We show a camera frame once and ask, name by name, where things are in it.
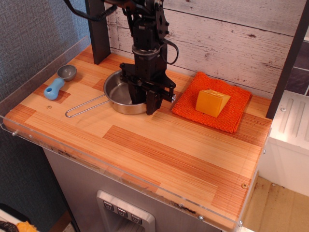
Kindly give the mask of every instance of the blue spoon handle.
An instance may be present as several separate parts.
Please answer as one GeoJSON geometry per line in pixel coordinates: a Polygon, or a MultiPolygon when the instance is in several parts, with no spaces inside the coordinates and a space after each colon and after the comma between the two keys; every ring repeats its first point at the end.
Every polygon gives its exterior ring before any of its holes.
{"type": "Polygon", "coordinates": [[[58,97],[59,90],[64,86],[64,80],[56,78],[53,83],[44,90],[44,95],[49,100],[55,100],[58,97]]]}

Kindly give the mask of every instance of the white wooden wall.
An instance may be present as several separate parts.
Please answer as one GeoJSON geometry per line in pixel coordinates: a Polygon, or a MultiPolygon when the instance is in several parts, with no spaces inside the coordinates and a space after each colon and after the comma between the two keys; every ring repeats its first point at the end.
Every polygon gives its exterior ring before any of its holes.
{"type": "MultiPolygon", "coordinates": [[[[198,71],[271,98],[306,0],[165,0],[166,37],[180,51],[168,69],[198,71]]],[[[112,52],[133,58],[122,10],[108,18],[112,52]]],[[[169,48],[169,60],[174,60],[169,48]]]]}

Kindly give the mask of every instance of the black cable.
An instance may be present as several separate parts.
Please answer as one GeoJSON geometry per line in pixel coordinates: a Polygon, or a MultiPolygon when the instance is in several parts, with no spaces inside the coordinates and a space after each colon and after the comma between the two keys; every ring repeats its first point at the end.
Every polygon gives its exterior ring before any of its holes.
{"type": "Polygon", "coordinates": [[[100,14],[98,14],[96,16],[91,16],[89,14],[86,14],[86,13],[82,12],[82,11],[74,9],[72,4],[71,4],[71,2],[70,2],[70,0],[63,0],[63,1],[66,3],[66,5],[72,11],[73,14],[75,14],[75,15],[77,15],[79,17],[91,20],[91,21],[95,21],[95,22],[102,21],[104,18],[106,18],[106,16],[110,15],[111,13],[113,13],[117,9],[117,6],[113,5],[109,9],[107,9],[106,11],[103,11],[103,12],[101,12],[100,14]]]}
{"type": "Polygon", "coordinates": [[[175,60],[174,60],[172,63],[169,63],[169,62],[165,59],[165,57],[162,56],[162,59],[163,59],[164,62],[166,62],[167,64],[174,64],[174,63],[177,61],[177,59],[178,59],[178,56],[179,56],[179,49],[178,49],[178,47],[177,47],[176,44],[174,44],[173,42],[171,42],[171,41],[169,41],[169,40],[167,40],[167,39],[163,39],[163,42],[164,42],[165,44],[167,44],[167,45],[173,46],[173,47],[176,49],[177,56],[176,56],[175,60]]]}

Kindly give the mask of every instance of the metal pan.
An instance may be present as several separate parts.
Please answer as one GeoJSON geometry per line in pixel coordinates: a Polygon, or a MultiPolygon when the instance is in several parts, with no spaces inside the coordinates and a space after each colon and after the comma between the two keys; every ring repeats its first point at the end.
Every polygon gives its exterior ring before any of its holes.
{"type": "Polygon", "coordinates": [[[80,104],[70,110],[68,110],[65,115],[66,117],[75,117],[100,105],[110,102],[115,111],[120,112],[125,115],[137,115],[146,112],[146,103],[132,104],[130,97],[128,84],[121,79],[121,70],[118,70],[111,74],[104,83],[104,94],[98,96],[97,98],[91,99],[83,104],[80,104]],[[75,110],[83,105],[86,105],[98,98],[106,96],[109,100],[104,101],[98,105],[90,107],[86,110],[78,112],[74,115],[68,115],[72,110],[75,110]]]}

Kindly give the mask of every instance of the wooden countertop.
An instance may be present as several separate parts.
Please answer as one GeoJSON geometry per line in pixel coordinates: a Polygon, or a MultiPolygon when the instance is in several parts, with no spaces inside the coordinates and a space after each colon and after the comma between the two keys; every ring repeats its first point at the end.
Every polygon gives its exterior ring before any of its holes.
{"type": "MultiPolygon", "coordinates": [[[[55,74],[9,112],[4,124],[37,144],[233,231],[248,194],[249,188],[242,186],[251,184],[270,129],[271,120],[265,118],[270,100],[253,96],[234,134],[174,115],[167,101],[151,116],[123,115],[108,103],[65,117],[67,110],[101,95],[104,80],[121,62],[133,63],[111,54],[95,65],[88,47],[70,62],[77,76],[65,83],[57,100],[43,95],[55,74]]],[[[176,83],[178,97],[192,80],[176,72],[167,75],[176,83]]]]}

